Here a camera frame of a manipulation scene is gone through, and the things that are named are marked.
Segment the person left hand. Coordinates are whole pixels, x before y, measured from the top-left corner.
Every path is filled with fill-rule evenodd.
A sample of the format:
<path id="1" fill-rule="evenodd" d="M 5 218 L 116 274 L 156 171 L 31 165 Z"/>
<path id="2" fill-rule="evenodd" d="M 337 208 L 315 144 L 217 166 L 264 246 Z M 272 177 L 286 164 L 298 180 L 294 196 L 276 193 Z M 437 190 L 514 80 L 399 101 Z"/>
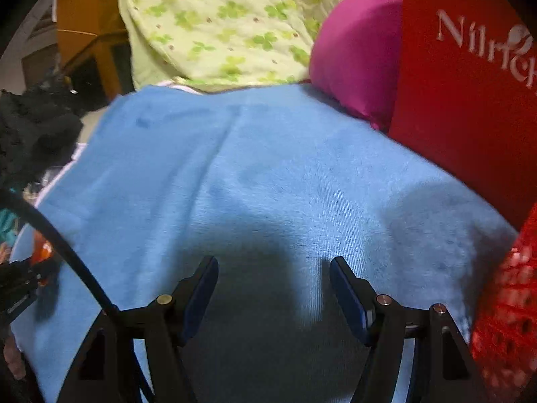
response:
<path id="1" fill-rule="evenodd" d="M 16 380 L 21 380 L 26 376 L 26 366 L 13 334 L 9 334 L 4 341 L 4 358 Z"/>

